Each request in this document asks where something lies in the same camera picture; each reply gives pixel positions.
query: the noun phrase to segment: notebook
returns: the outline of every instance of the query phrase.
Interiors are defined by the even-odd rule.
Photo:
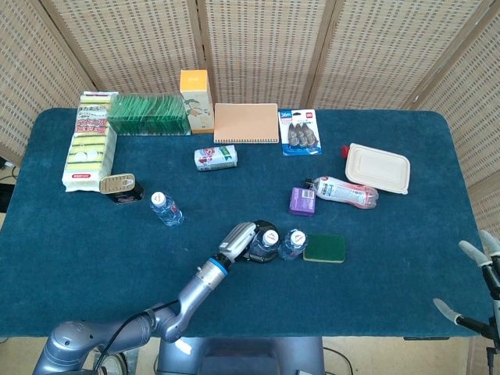
[[[277,104],[216,103],[215,143],[278,143]]]

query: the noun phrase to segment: woven panel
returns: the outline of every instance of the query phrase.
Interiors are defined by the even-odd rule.
[[[99,89],[174,93],[180,70],[198,65],[185,0],[54,0],[52,8]]]
[[[445,115],[468,186],[500,170],[500,15],[422,103]]]
[[[500,238],[500,190],[471,203],[477,226]]]
[[[346,0],[314,107],[401,108],[480,0]]]
[[[0,8],[0,155],[20,164],[39,112],[74,107],[88,87],[28,1]]]
[[[219,102],[298,107],[325,0],[206,1]]]

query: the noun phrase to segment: blue ring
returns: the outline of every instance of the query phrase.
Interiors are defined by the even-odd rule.
[[[221,270],[224,276],[227,276],[227,271],[222,264],[217,262],[214,258],[209,258],[209,262],[211,262],[214,266],[216,266],[219,270]]]

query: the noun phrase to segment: sponge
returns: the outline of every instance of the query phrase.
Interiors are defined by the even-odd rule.
[[[326,234],[310,234],[303,253],[311,262],[342,263],[345,261],[345,238]]]

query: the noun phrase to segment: clear plastic bottle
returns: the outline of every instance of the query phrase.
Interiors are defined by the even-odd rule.
[[[378,191],[370,186],[350,184],[328,176],[307,179],[305,186],[314,190],[320,198],[349,203],[359,209],[372,209],[377,205]]]
[[[250,244],[250,253],[258,257],[268,258],[277,252],[280,236],[275,230],[261,230]]]
[[[287,237],[281,243],[278,255],[284,260],[292,260],[301,255],[307,247],[307,236],[299,229],[288,231]]]
[[[157,191],[151,196],[150,206],[156,215],[168,227],[175,227],[184,222],[182,212],[178,209],[168,193]]]

